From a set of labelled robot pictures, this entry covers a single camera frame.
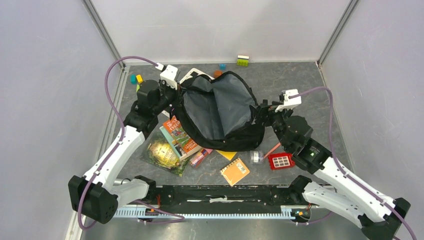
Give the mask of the black backpack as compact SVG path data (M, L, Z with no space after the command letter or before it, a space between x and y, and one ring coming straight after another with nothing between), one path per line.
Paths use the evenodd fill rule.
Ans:
M255 124L256 96L246 81L233 71L207 79L197 75L179 83L182 94L171 116L203 148L245 152L260 146L265 126Z

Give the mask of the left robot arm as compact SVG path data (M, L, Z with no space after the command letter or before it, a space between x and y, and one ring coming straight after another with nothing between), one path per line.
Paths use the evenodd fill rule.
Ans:
M118 174L130 156L148 138L158 124L158 115L177 98L178 91L165 80L145 80L137 91L137 100L121 124L117 137L103 156L83 176L74 175L68 182L71 206L78 223L85 230L82 216L106 224L124 205L157 198L156 182L143 176L115 185Z

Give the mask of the orange treehouse book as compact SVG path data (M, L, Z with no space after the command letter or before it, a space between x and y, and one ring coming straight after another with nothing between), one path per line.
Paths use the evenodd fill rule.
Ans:
M201 150L201 147L186 133L182 124L175 116L162 124L166 133L171 137L171 144L181 155L180 159L186 159Z

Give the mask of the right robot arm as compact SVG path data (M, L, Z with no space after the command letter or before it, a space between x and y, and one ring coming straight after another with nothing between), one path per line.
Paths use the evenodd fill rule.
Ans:
M253 108L253 123L271 126L284 150L297 167L332 185L328 190L308 177L299 175L290 185L289 199L304 201L345 218L369 240L394 240L411 205L404 198L394 199L371 187L341 164L335 155L314 140L313 129L291 109L267 102Z

